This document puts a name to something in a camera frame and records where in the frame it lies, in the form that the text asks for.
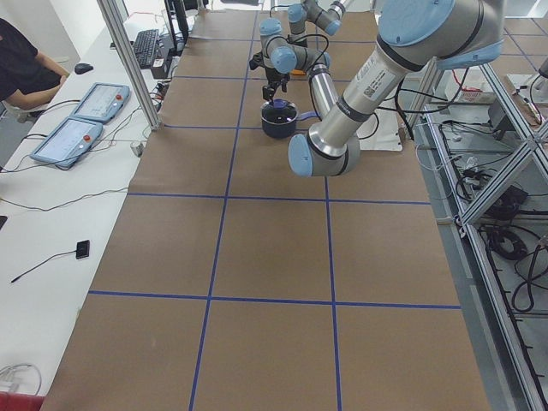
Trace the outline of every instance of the computer mouse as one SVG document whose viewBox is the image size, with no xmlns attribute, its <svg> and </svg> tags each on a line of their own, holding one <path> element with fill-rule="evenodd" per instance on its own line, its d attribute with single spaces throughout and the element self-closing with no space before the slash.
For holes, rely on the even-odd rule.
<svg viewBox="0 0 548 411">
<path fill-rule="evenodd" d="M 91 70 L 93 70 L 93 66 L 87 63 L 78 63 L 74 66 L 74 72 L 76 74 L 84 74 Z"/>
</svg>

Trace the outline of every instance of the white desk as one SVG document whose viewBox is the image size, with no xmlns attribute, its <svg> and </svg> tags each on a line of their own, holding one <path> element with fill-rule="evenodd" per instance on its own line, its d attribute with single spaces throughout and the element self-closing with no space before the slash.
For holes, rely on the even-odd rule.
<svg viewBox="0 0 548 411">
<path fill-rule="evenodd" d="M 82 58 L 94 70 L 71 74 L 53 104 L 82 98 L 95 81 L 131 86 L 116 51 L 109 49 L 110 42 L 105 29 Z M 142 73 L 152 90 L 156 81 L 149 70 Z M 138 106 L 132 93 L 118 116 L 106 125 L 103 136 Z M 48 134 L 73 109 L 72 104 L 48 111 L 38 119 L 31 133 Z M 142 112 L 136 111 L 131 123 L 116 135 L 113 146 L 88 153 L 67 171 L 45 166 L 2 173 L 0 196 L 23 205 L 47 208 L 84 194 L 125 188 L 139 162 L 129 145 L 133 140 L 142 140 L 146 125 Z M 16 167 L 39 142 L 24 140 L 6 169 Z M 37 163 L 25 158 L 21 168 L 34 164 Z M 39 392 L 42 396 L 51 386 L 124 199 L 125 193 L 105 194 L 48 212 L 28 211 L 0 201 L 0 215 L 8 216 L 0 230 L 0 367 L 22 362 L 36 365 L 43 377 Z M 82 240 L 91 241 L 89 258 L 76 260 L 72 254 L 53 259 L 17 283 L 9 283 L 51 255 L 75 250 L 76 242 Z M 28 371 L 19 376 L 24 380 L 18 392 L 34 394 L 36 374 Z"/>
</svg>

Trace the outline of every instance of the black t-shirt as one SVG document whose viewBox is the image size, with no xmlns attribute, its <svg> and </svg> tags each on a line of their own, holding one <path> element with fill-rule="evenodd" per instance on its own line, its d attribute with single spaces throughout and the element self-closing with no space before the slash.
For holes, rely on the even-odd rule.
<svg viewBox="0 0 548 411">
<path fill-rule="evenodd" d="M 4 19 L 0 19 L 0 36 L 0 100 L 17 90 L 29 94 L 59 85 L 61 76 L 38 63 L 36 47 Z"/>
</svg>

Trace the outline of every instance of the keyboard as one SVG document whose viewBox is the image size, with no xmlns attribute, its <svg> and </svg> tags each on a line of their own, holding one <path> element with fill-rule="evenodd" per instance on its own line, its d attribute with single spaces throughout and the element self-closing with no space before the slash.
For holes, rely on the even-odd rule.
<svg viewBox="0 0 548 411">
<path fill-rule="evenodd" d="M 144 30 L 137 33 L 137 39 L 134 42 L 134 53 L 137 57 L 139 67 L 148 69 L 152 67 L 152 63 L 156 58 L 156 48 L 158 45 L 157 29 Z"/>
</svg>

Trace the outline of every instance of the person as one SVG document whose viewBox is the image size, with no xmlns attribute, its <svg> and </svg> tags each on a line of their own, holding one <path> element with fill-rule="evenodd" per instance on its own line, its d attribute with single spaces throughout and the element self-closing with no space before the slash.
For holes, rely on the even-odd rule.
<svg viewBox="0 0 548 411">
<path fill-rule="evenodd" d="M 0 18 L 0 100 L 23 110 L 49 103 L 69 72 Z"/>
</svg>

